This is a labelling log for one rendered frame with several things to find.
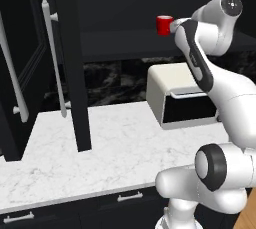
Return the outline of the black cabinet door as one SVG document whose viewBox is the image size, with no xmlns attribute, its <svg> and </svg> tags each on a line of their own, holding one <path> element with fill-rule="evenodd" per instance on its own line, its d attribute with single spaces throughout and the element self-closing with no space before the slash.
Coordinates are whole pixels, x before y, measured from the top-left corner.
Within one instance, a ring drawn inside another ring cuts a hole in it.
<svg viewBox="0 0 256 229">
<path fill-rule="evenodd" d="M 79 152 L 91 149 L 88 98 L 83 73 L 83 58 L 76 0 L 47 0 L 50 11 L 58 15 L 58 39 L 71 101 L 71 114 Z"/>
<path fill-rule="evenodd" d="M 53 70 L 42 0 L 0 0 L 5 33 L 29 118 L 23 123 L 0 46 L 0 151 L 22 159 Z"/>
</svg>

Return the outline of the black open wall cabinet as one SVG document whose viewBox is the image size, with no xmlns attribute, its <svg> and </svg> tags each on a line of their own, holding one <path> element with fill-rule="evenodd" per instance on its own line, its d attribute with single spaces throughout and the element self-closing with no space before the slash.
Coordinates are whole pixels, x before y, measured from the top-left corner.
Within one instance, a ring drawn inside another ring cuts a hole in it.
<svg viewBox="0 0 256 229">
<path fill-rule="evenodd" d="M 210 0 L 77 0 L 86 61 L 178 55 L 174 37 L 156 32 L 156 17 L 191 16 Z"/>
</svg>

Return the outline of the cream toaster oven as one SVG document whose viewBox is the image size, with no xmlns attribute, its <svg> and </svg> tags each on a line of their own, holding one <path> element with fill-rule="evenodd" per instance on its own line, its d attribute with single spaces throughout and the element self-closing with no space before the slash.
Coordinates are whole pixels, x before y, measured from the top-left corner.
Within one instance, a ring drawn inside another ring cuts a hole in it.
<svg viewBox="0 0 256 229">
<path fill-rule="evenodd" d="M 217 109 L 208 96 L 174 99 L 170 92 L 203 92 L 195 83 L 186 63 L 158 64 L 148 69 L 146 100 L 164 130 L 217 122 Z"/>
</svg>

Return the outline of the black drawer front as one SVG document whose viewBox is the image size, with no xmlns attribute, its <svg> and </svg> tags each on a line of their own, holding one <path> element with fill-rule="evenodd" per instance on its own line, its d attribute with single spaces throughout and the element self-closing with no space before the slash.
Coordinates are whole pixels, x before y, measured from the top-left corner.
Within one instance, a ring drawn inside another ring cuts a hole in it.
<svg viewBox="0 0 256 229">
<path fill-rule="evenodd" d="M 130 196 L 140 191 L 143 198 L 117 202 L 117 197 Z M 168 200 L 154 187 L 119 192 L 95 198 L 94 209 L 79 212 L 82 229 L 155 229 Z"/>
<path fill-rule="evenodd" d="M 27 215 L 30 211 L 34 214 L 34 219 L 3 223 L 3 219 L 8 215 L 19 217 Z M 81 229 L 81 224 L 74 205 L 62 203 L 0 212 L 0 229 Z"/>
</svg>

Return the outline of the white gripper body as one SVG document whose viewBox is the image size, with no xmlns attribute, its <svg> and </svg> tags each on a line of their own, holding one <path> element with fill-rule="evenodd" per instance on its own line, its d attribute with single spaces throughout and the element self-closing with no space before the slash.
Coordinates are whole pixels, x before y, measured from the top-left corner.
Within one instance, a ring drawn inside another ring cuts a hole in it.
<svg viewBox="0 0 256 229">
<path fill-rule="evenodd" d="M 174 34 L 178 27 L 183 23 L 181 19 L 176 19 L 170 23 L 170 32 Z"/>
</svg>

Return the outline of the red cup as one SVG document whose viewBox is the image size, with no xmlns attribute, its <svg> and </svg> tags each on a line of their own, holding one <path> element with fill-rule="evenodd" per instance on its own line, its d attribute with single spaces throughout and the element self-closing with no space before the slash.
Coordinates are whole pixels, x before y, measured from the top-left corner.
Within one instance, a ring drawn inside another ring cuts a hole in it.
<svg viewBox="0 0 256 229">
<path fill-rule="evenodd" d="M 157 33 L 162 36 L 170 34 L 170 24 L 174 21 L 174 18 L 169 15 L 159 15 L 156 17 L 156 29 Z"/>
</svg>

